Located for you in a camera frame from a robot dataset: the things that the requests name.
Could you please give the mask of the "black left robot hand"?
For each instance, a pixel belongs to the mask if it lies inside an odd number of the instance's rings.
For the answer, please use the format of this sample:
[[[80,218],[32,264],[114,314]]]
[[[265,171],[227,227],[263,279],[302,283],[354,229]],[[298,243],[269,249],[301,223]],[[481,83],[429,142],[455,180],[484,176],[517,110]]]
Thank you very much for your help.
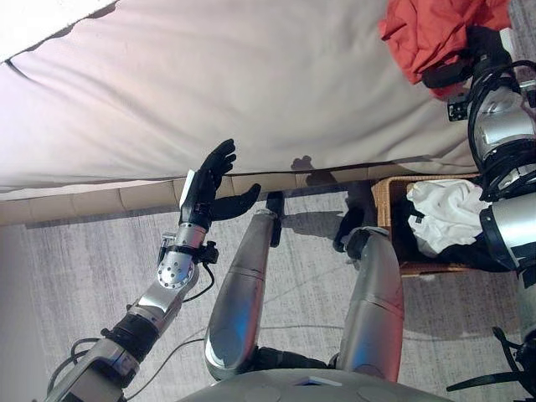
[[[233,139],[220,143],[205,158],[193,175],[193,181],[180,207],[180,224],[196,224],[209,230],[214,221],[237,218],[254,205],[261,190],[258,183],[254,183],[245,193],[216,198],[224,175],[231,171],[235,159]]]

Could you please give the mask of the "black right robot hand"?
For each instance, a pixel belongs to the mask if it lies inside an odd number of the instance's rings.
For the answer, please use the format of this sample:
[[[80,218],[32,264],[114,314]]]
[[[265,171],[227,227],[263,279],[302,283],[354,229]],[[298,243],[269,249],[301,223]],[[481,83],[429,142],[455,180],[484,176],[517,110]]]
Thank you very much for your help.
[[[421,80],[430,90],[457,92],[457,87],[468,80],[482,78],[486,73],[492,73],[512,61],[511,54],[503,45],[500,31],[471,26],[466,29],[466,44],[426,68]]]

